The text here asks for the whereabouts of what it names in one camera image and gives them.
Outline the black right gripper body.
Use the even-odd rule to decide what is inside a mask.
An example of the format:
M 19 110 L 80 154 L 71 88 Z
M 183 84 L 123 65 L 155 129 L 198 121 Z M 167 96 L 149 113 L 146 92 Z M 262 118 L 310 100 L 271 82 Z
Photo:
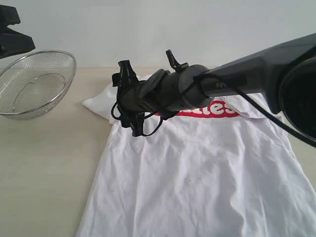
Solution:
M 148 80 L 138 80 L 136 76 L 116 74 L 116 109 L 120 115 L 116 120 L 124 128 L 143 128 L 145 112 L 153 112 L 153 106 L 147 105 L 145 97 L 158 86 L 155 75 Z

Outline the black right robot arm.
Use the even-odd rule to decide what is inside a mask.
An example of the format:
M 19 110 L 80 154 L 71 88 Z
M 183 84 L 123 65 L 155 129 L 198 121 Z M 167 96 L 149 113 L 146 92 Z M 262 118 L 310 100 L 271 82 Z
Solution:
M 144 120 L 208 106 L 215 97 L 261 93 L 272 114 L 283 113 L 304 137 L 316 137 L 316 36 L 293 39 L 222 66 L 180 64 L 166 52 L 172 71 L 160 69 L 139 80 L 128 60 L 112 76 L 115 108 L 123 127 L 143 135 Z

